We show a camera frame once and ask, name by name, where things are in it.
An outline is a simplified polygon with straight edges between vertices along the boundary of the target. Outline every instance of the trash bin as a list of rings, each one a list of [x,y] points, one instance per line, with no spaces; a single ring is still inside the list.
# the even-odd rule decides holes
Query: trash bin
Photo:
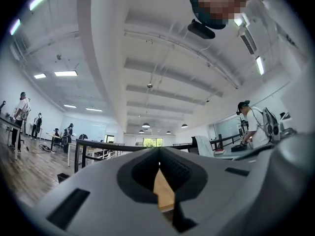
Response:
[[[65,173],[60,173],[57,175],[57,177],[58,177],[58,182],[61,183],[62,181],[66,180],[70,176]]]

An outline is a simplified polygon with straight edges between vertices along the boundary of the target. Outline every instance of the white ceiling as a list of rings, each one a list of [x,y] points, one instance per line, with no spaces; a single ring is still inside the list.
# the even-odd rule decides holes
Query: white ceiling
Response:
[[[119,32],[122,48],[115,53],[129,124],[149,122],[154,128],[175,129],[208,98],[224,99],[236,85],[260,76],[256,56],[249,54],[234,22],[213,30],[215,39],[204,40],[187,30],[194,18],[189,0],[130,1]],[[26,10],[16,40],[29,74],[46,74],[35,83],[59,106],[106,112],[110,103],[103,100],[85,60],[76,6],[77,0],[47,0],[33,14]],[[267,70],[277,63],[278,46],[271,49],[265,53]],[[74,78],[53,73],[73,69],[78,72]],[[152,89],[147,89],[149,82]]]

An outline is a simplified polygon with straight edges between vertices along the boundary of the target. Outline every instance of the handrail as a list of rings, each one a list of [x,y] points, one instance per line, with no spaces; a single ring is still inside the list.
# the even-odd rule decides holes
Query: handrail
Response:
[[[214,144],[215,148],[217,149],[217,143],[221,143],[230,139],[234,139],[235,137],[240,136],[235,135],[235,136],[230,136],[226,137],[223,139],[217,139],[214,141],[210,141],[210,144]],[[101,142],[93,142],[93,141],[88,141],[88,140],[82,140],[82,139],[76,139],[76,148],[75,148],[75,157],[74,157],[74,172],[77,172],[79,170],[79,150],[80,146],[83,146],[82,149],[82,168],[85,167],[85,159],[93,159],[96,161],[100,161],[103,159],[100,158],[93,158],[90,156],[87,156],[87,147],[92,147],[92,148],[99,148],[99,149],[106,149],[106,150],[113,150],[113,151],[130,151],[130,152],[135,152],[139,151],[142,149],[146,149],[146,147],[136,147],[136,146],[122,146],[122,145],[116,145],[116,144],[109,144],[109,143],[101,143]],[[188,148],[196,148],[197,144],[186,144],[186,145],[178,145],[178,146],[167,146],[167,148],[176,148],[176,149],[188,149]]]

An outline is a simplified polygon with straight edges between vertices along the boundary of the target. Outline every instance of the window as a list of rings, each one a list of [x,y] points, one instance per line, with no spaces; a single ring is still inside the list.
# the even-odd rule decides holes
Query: window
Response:
[[[137,147],[163,147],[164,141],[163,138],[136,138]]]

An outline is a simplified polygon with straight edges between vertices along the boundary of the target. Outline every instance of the green trees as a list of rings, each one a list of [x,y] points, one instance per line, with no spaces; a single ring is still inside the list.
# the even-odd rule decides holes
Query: green trees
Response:
[[[163,147],[163,138],[144,138],[143,146],[147,148]]]

